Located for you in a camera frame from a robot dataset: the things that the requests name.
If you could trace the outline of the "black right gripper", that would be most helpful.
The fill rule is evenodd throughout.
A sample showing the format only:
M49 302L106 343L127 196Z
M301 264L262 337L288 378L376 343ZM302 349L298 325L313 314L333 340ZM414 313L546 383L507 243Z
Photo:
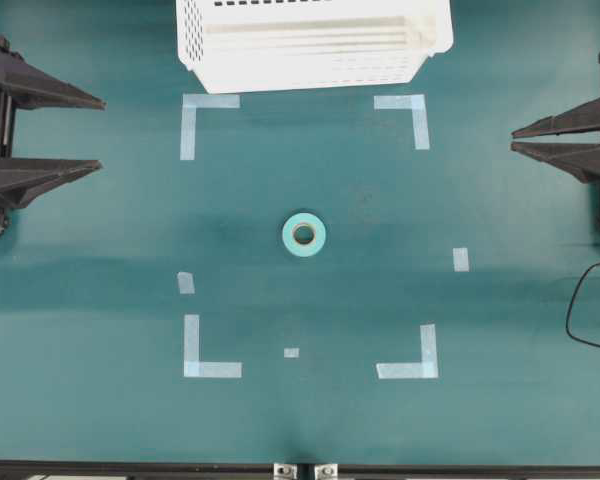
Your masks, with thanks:
M591 131L600 131L600 97L559 115L540 119L514 131L512 136L531 138ZM581 183L600 182L600 144L514 141L511 150L565 171Z

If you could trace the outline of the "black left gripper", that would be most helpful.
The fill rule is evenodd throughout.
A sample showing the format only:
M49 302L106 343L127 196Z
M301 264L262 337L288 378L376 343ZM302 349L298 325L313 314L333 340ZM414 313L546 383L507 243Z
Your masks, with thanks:
M7 159L13 147L16 104L25 110L105 109L103 100L15 56L0 36L0 236L9 225L9 210L26 208L37 197L102 168L98 160Z

